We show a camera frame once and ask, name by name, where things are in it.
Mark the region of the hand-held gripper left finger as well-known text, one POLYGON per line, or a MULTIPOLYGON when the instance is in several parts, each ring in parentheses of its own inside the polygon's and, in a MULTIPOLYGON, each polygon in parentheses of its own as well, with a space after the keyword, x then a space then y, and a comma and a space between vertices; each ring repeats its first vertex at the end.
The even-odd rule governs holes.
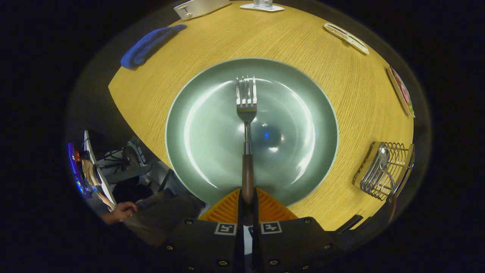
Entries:
POLYGON ((244 202, 228 194, 201 217, 183 218, 158 247, 163 273, 243 273, 244 202))

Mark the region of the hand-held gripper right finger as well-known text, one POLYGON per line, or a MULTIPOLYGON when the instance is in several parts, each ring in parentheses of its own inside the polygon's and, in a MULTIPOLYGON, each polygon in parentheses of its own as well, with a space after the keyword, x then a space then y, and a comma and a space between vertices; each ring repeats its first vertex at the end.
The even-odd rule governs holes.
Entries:
POLYGON ((341 247, 312 217, 264 221, 262 191, 254 191, 252 268, 256 273, 316 273, 341 247))

